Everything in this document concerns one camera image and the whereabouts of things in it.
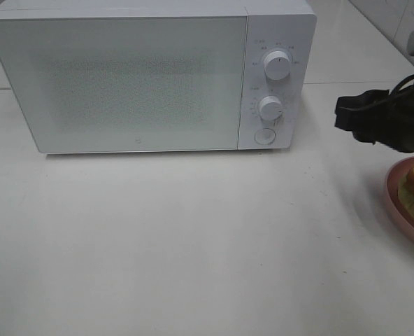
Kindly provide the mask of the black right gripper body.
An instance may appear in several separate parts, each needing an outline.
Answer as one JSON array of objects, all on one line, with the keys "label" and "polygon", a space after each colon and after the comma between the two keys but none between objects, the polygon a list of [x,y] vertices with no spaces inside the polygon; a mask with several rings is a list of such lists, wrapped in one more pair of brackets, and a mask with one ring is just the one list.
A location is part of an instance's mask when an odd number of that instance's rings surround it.
[{"label": "black right gripper body", "polygon": [[368,90],[339,97],[335,124],[362,143],[380,143],[400,153],[414,153],[414,76],[391,90]]}]

